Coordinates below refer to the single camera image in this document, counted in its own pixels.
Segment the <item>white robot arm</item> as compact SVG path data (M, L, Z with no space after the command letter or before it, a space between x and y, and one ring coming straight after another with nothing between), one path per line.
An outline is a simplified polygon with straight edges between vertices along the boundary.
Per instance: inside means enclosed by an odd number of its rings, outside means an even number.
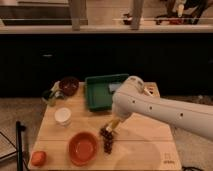
M146 95L138 76L129 76L115 91L112 113L121 121L138 113L213 141L213 106Z

